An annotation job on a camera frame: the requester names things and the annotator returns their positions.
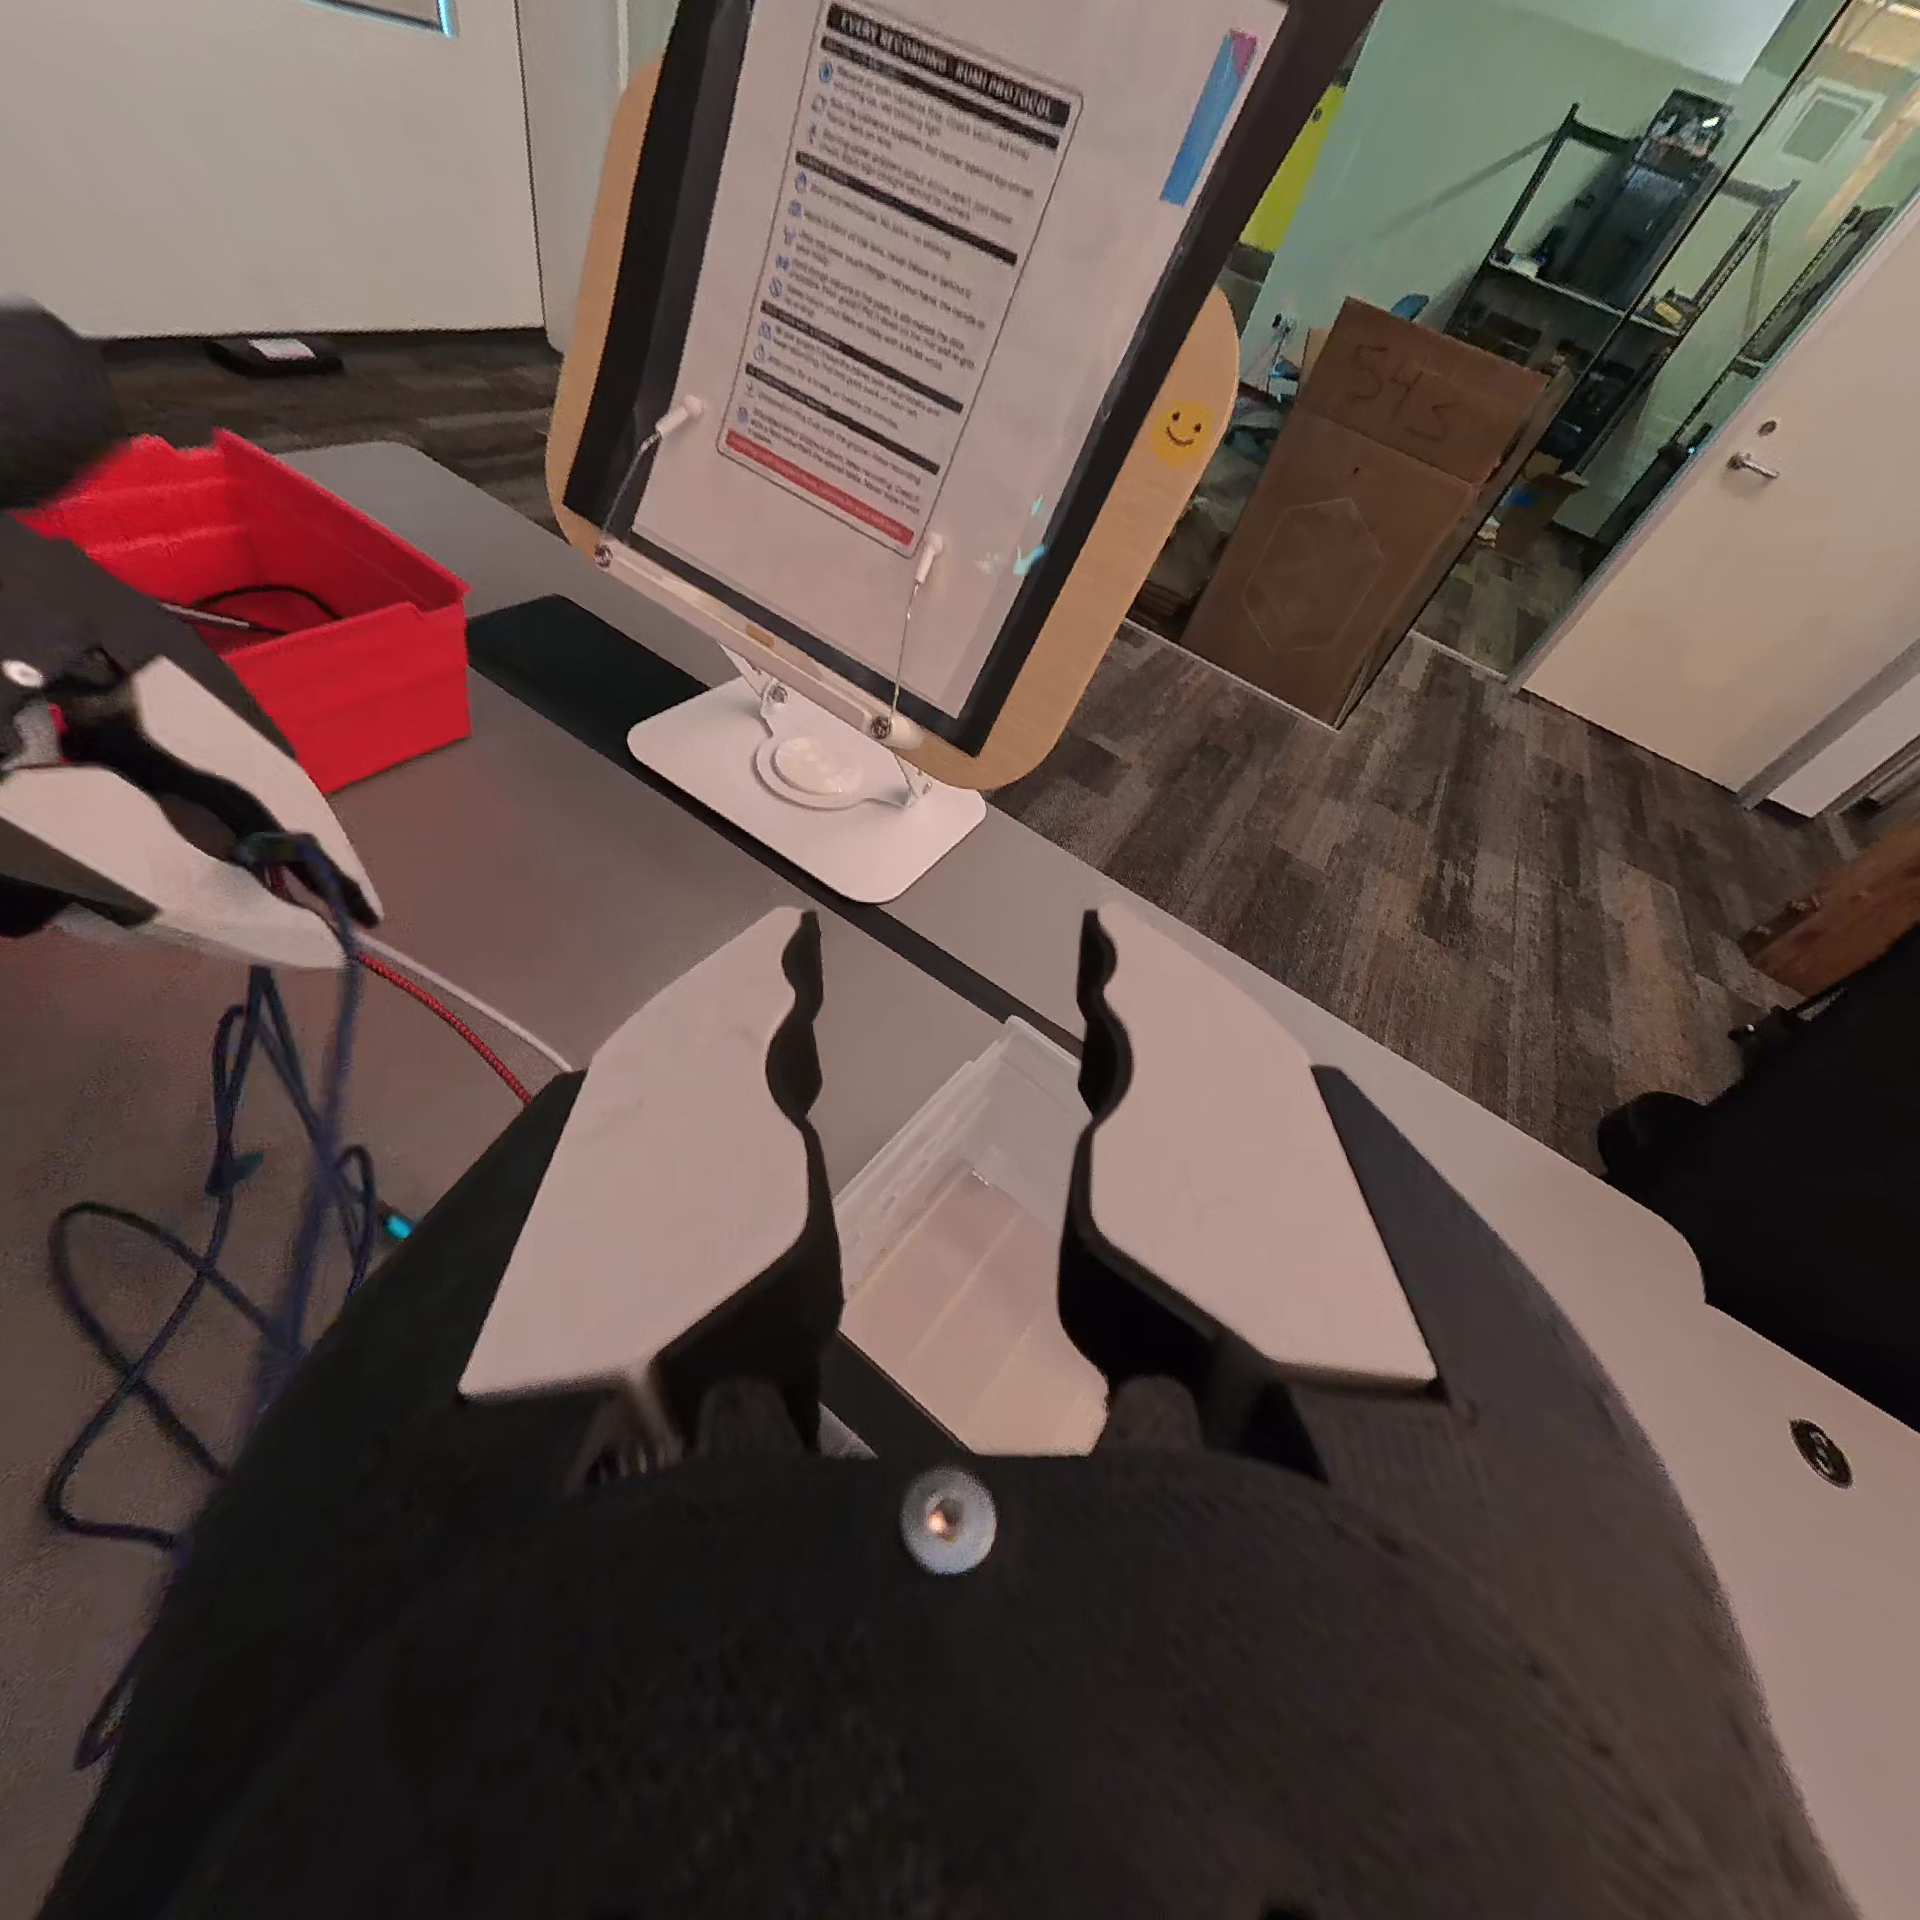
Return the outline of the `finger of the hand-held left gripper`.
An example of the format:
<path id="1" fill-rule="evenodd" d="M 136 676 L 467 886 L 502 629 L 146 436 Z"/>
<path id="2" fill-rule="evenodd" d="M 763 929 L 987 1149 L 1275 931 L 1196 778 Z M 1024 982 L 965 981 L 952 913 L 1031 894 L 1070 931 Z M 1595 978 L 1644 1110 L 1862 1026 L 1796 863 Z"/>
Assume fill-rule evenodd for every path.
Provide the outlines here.
<path id="1" fill-rule="evenodd" d="M 242 846 L 315 857 L 320 874 L 341 883 L 347 915 L 359 926 L 381 923 L 372 877 L 330 799 L 288 749 L 175 660 L 144 663 L 127 691 L 134 745 L 158 766 L 141 774 L 152 794 L 190 799 Z"/>
<path id="2" fill-rule="evenodd" d="M 320 909 L 278 898 L 251 870 L 195 849 L 159 804 L 102 766 L 5 774 L 5 869 L 56 894 L 115 938 L 220 954 L 264 970 L 338 972 L 344 938 Z"/>

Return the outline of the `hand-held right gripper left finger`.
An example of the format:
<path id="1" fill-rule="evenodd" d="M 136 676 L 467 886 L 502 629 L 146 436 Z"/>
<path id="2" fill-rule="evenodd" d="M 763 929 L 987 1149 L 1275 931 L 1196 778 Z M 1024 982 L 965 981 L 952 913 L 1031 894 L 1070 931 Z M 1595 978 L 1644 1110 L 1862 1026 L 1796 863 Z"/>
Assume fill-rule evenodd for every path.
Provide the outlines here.
<path id="1" fill-rule="evenodd" d="M 815 1020 L 823 929 L 778 907 L 632 1012 L 592 1057 L 491 1309 L 467 1402 L 608 1387 L 696 1410 L 768 1385 L 815 1410 L 842 1322 Z"/>

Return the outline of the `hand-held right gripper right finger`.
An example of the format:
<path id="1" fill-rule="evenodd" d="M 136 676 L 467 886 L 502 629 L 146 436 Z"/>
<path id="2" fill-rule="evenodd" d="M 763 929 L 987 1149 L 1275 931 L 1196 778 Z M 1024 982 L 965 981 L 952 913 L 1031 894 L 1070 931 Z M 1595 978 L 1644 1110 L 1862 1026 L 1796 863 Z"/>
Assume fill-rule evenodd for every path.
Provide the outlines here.
<path id="1" fill-rule="evenodd" d="M 1294 1385 L 1437 1387 L 1306 1044 L 1131 907 L 1079 932 L 1058 1309 L 1110 1396 L 1165 1378 L 1255 1420 Z"/>

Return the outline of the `red plastic bin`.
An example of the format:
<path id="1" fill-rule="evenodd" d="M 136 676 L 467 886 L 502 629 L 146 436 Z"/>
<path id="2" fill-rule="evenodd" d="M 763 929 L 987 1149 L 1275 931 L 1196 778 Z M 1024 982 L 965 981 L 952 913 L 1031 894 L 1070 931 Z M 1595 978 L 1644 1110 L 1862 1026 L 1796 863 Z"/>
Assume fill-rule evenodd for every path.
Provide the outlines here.
<path id="1" fill-rule="evenodd" d="M 231 431 L 133 439 L 23 524 L 181 614 L 324 794 L 468 735 L 467 582 Z"/>

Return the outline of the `clear plastic bin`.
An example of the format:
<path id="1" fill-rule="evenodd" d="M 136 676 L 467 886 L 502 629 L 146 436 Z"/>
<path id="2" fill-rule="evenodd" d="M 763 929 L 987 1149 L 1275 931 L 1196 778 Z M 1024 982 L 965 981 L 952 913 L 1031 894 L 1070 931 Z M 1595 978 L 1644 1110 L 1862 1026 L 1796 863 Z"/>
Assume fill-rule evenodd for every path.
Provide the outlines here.
<path id="1" fill-rule="evenodd" d="M 972 1451 L 1082 1455 L 1109 1410 L 1058 1263 L 1079 1062 L 1005 1020 L 834 1195 L 853 1348 Z"/>

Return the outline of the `white tablet stand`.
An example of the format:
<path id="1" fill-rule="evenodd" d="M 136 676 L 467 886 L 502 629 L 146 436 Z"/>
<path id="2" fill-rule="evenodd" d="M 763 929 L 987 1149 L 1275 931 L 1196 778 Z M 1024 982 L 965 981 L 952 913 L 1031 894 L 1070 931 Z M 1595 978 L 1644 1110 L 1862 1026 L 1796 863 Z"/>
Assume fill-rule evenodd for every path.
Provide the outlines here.
<path id="1" fill-rule="evenodd" d="M 639 764 L 750 839 L 883 906 L 982 825 L 926 767 L 975 691 L 1011 551 L 951 500 L 947 410 L 775 367 L 675 374 L 638 410 L 596 557 L 726 666 L 690 722 L 643 724 Z"/>

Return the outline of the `black mesh chair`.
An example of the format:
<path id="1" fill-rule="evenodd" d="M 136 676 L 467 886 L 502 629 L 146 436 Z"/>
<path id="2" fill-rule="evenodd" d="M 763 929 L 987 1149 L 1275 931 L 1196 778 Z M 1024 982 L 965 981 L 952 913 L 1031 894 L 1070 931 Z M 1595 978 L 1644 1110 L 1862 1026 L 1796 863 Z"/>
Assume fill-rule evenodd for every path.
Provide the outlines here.
<path id="1" fill-rule="evenodd" d="M 1915 1429 L 1915 929 L 1733 1043 L 1714 1098 L 1599 1117 L 1602 1174 L 1680 1233 L 1710 1308 Z"/>

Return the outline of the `large cardboard box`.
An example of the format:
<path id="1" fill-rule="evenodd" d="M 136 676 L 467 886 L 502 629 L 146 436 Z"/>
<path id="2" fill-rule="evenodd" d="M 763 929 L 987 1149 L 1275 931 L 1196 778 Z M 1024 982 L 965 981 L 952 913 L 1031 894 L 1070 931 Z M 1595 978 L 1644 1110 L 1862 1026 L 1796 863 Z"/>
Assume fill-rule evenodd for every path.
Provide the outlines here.
<path id="1" fill-rule="evenodd" d="M 1565 380 L 1349 298 L 1180 642 L 1341 727 Z"/>

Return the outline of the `white door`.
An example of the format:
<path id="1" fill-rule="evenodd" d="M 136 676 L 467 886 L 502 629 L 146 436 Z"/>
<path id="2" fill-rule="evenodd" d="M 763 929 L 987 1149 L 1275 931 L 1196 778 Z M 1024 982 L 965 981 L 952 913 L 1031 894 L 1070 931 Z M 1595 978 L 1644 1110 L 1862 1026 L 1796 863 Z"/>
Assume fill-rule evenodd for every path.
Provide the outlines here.
<path id="1" fill-rule="evenodd" d="M 1516 689 L 1804 813 L 1915 676 L 1918 206 L 1592 573 Z"/>

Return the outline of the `wooden sign board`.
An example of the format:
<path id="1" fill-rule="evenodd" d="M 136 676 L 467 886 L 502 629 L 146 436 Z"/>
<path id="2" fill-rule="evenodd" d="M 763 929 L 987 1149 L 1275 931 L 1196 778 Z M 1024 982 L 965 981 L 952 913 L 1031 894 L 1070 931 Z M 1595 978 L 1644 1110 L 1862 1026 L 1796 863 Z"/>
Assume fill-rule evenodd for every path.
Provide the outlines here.
<path id="1" fill-rule="evenodd" d="M 592 213 L 562 534 L 926 778 L 1021 780 L 1219 445 L 1216 277 L 1376 14 L 677 5 Z"/>

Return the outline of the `black metal storage rack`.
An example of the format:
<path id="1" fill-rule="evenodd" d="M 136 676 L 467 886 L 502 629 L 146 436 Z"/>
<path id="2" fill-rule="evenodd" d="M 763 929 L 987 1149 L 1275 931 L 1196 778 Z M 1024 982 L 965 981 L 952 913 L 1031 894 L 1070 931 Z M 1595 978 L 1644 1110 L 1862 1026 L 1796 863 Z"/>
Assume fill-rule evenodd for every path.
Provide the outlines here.
<path id="1" fill-rule="evenodd" d="M 1568 395 L 1638 394 L 1738 268 L 1768 241 L 1807 166 L 1720 155 L 1733 113 L 1677 90 L 1638 132 L 1573 105 L 1451 301 L 1444 333 Z"/>

